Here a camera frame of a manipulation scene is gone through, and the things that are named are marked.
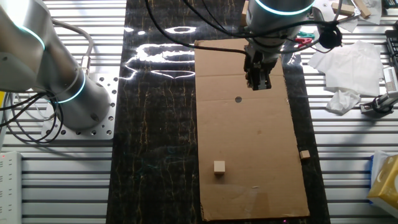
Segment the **wooden block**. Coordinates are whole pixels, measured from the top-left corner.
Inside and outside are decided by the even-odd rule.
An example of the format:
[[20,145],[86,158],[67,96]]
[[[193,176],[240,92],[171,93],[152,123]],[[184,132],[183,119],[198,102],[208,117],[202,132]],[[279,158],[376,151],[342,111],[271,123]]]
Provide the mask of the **wooden block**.
[[[337,2],[333,2],[331,4],[331,7],[333,8],[333,12],[337,12],[338,9],[338,3]],[[341,11],[340,11],[340,15],[342,16],[352,16],[355,13],[355,6],[349,6],[346,4],[343,4],[341,6]]]
[[223,175],[225,173],[225,161],[214,161],[214,174]]
[[358,7],[358,9],[361,11],[361,16],[366,19],[368,18],[372,13],[371,11],[368,9],[368,7],[366,7],[365,3],[363,3],[362,0],[354,0],[356,7]]
[[246,23],[246,14],[249,9],[249,1],[244,2],[243,10],[242,10],[242,16],[241,16],[241,26],[247,26],[248,24]]
[[300,158],[301,159],[309,159],[311,158],[310,156],[310,151],[306,150],[306,151],[301,151],[300,152]]

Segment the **black marble surface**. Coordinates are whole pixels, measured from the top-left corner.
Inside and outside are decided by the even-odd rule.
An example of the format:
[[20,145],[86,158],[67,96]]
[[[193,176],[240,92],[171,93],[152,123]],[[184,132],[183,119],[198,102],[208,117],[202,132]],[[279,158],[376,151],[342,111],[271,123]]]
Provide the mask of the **black marble surface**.
[[[200,1],[190,1],[206,14]],[[184,42],[227,39],[179,0],[153,0],[164,29]],[[206,0],[236,31],[243,0]],[[118,90],[107,223],[202,223],[193,51],[159,33],[143,0],[128,0]],[[283,57],[284,73],[311,216],[222,223],[330,223],[299,55]]]

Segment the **hole in cardboard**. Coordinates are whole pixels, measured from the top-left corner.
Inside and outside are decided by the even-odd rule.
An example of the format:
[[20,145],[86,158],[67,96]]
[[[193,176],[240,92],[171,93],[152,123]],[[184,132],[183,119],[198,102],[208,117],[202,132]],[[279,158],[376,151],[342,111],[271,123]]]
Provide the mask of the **hole in cardboard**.
[[237,97],[235,98],[235,102],[237,102],[237,103],[242,102],[242,98],[241,98],[240,96],[237,96]]

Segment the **yellow box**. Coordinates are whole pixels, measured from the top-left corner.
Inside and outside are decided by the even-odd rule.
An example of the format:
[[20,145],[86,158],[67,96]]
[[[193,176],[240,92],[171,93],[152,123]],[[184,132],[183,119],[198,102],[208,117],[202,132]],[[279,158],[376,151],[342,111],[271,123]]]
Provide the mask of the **yellow box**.
[[4,101],[4,95],[5,95],[6,93],[5,92],[1,92],[0,91],[0,107],[2,106],[2,103],[3,103],[3,101]]
[[368,199],[398,218],[398,155],[386,159]]

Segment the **black cable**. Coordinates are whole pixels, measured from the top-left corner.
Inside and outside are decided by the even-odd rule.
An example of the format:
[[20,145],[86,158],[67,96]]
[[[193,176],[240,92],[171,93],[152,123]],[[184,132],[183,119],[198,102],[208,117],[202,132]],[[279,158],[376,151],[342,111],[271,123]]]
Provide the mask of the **black cable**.
[[37,98],[38,96],[43,97],[43,96],[45,96],[45,93],[38,93],[38,94],[36,94],[36,95],[30,97],[30,98],[27,99],[27,100],[24,100],[24,101],[22,101],[22,102],[20,102],[20,103],[17,103],[16,105],[12,105],[12,106],[7,106],[7,107],[0,108],[0,111],[6,111],[6,110],[9,110],[9,109],[16,108],[16,107],[18,107],[18,106],[22,106],[22,105],[24,105],[25,103],[27,103],[27,102],[29,102],[29,101],[32,101],[34,98]]
[[[54,101],[51,101],[51,104],[52,104],[53,108],[56,109],[55,102],[54,102]],[[15,109],[12,109],[11,111],[12,111],[12,115],[15,116],[15,115],[16,115],[16,114],[15,114]],[[30,135],[24,130],[24,128],[21,126],[21,124],[19,123],[19,121],[18,121],[18,120],[15,120],[15,122],[16,122],[16,124],[18,125],[19,129],[21,129],[21,131],[31,140],[31,141],[29,141],[29,140],[25,140],[25,139],[24,139],[24,141],[25,141],[25,142],[36,142],[36,143],[41,143],[41,142],[40,142],[41,140],[47,138],[47,137],[51,134],[51,132],[54,130],[55,124],[57,123],[57,111],[55,111],[54,115],[55,115],[55,116],[54,116],[54,121],[53,121],[53,125],[52,125],[50,131],[49,131],[48,133],[46,133],[46,135],[43,136],[43,137],[40,138],[40,139],[34,139],[32,136],[30,136]],[[8,127],[8,129],[10,129],[10,132],[12,132],[11,127],[10,127],[9,125],[7,125],[7,127]]]
[[[59,107],[57,106],[57,102],[56,102],[56,101],[50,100],[50,102],[51,102],[51,104],[52,104],[52,106],[53,106],[53,109],[54,109],[54,111],[55,111],[55,117],[54,117],[54,121],[53,121],[53,125],[52,125],[51,129],[46,133],[45,136],[41,137],[40,139],[34,139],[32,136],[30,136],[30,135],[25,131],[25,129],[24,129],[24,128],[21,126],[21,124],[18,122],[18,120],[15,120],[16,124],[17,124],[18,127],[21,129],[21,131],[22,131],[30,140],[26,140],[26,139],[23,139],[23,138],[19,137],[19,136],[11,129],[10,125],[8,124],[7,127],[8,127],[8,129],[10,130],[11,134],[14,135],[14,137],[17,138],[18,140],[20,140],[20,141],[22,141],[22,142],[25,142],[25,143],[27,143],[27,142],[34,142],[34,143],[37,143],[37,144],[47,144],[47,143],[50,143],[50,142],[54,141],[54,140],[59,136],[59,134],[60,134],[60,132],[61,132],[61,130],[62,130],[62,127],[63,127],[63,111],[62,111],[62,108],[61,108],[60,106],[59,106]],[[55,128],[55,124],[56,124],[56,122],[57,122],[57,113],[58,113],[57,109],[59,109],[60,116],[61,116],[61,118],[60,118],[60,128],[58,129],[57,134],[56,134],[52,139],[43,142],[42,140],[44,140],[45,138],[47,138],[48,136],[50,136],[51,133],[53,132],[54,128]]]
[[7,126],[8,124],[11,124],[12,122],[14,122],[23,112],[25,112],[30,106],[32,106],[37,100],[39,100],[42,97],[42,95],[39,94],[39,96],[36,96],[36,98],[34,100],[32,100],[28,105],[26,105],[25,108],[23,108],[17,115],[15,115],[13,118],[11,118],[10,120],[0,124],[0,127],[4,127]]
[[153,15],[153,13],[152,13],[152,10],[150,9],[149,0],[145,0],[145,5],[146,5],[146,8],[147,8],[147,10],[148,10],[149,17],[150,17],[150,19],[152,20],[152,22],[154,23],[154,25],[156,26],[156,29],[157,29],[161,34],[163,34],[163,36],[165,36],[166,38],[168,38],[169,40],[171,40],[172,42],[174,42],[174,43],[176,43],[176,44],[180,44],[180,45],[182,45],[182,46],[190,47],[190,48],[193,48],[193,49],[215,50],[215,51],[220,51],[220,52],[240,53],[240,54],[244,54],[244,55],[250,57],[250,55],[249,55],[246,51],[244,51],[244,50],[237,50],[237,49],[222,49],[222,48],[216,48],[216,47],[202,47],[202,46],[190,45],[190,44],[188,44],[188,43],[184,43],[184,42],[181,42],[181,41],[179,41],[179,40],[176,40],[176,39],[174,39],[173,37],[169,36],[169,35],[160,27],[160,25],[157,23],[157,21],[156,21],[154,15]]
[[323,26],[332,26],[332,27],[334,27],[334,26],[337,26],[337,25],[339,24],[338,21],[331,21],[331,22],[325,22],[325,21],[301,21],[301,22],[296,22],[296,23],[289,24],[289,25],[286,25],[286,26],[283,26],[283,27],[275,28],[275,29],[272,29],[272,30],[269,30],[269,31],[260,32],[260,33],[257,33],[257,34],[244,34],[244,35],[242,35],[242,34],[235,34],[235,33],[232,33],[232,32],[228,32],[227,30],[223,30],[223,29],[217,27],[216,25],[212,24],[209,20],[207,20],[206,18],[204,18],[204,17],[203,17],[203,16],[202,16],[202,15],[201,15],[194,7],[188,2],[188,0],[182,0],[182,1],[185,3],[185,5],[187,5],[187,6],[191,9],[191,11],[193,11],[201,20],[203,20],[204,22],[206,22],[207,24],[209,24],[210,26],[212,26],[214,29],[216,29],[216,30],[218,30],[218,31],[220,31],[220,32],[222,32],[222,33],[224,33],[224,34],[230,35],[230,36],[232,36],[232,37],[239,37],[239,38],[255,38],[255,37],[266,36],[266,35],[269,35],[269,34],[273,34],[273,33],[275,33],[275,32],[279,32],[279,31],[282,31],[282,30],[286,30],[286,29],[290,29],[290,28],[297,27],[297,26],[302,26],[302,25],[310,25],[310,24],[313,24],[313,25],[323,25]]
[[206,5],[206,3],[205,3],[205,0],[201,0],[201,1],[202,1],[203,5],[204,5],[206,11],[209,13],[210,17],[213,18],[213,20],[214,20],[223,30],[226,30],[226,29],[223,27],[223,25],[221,25],[220,22],[217,21],[216,17],[213,16],[213,14],[210,12],[209,8],[207,7],[207,5]]

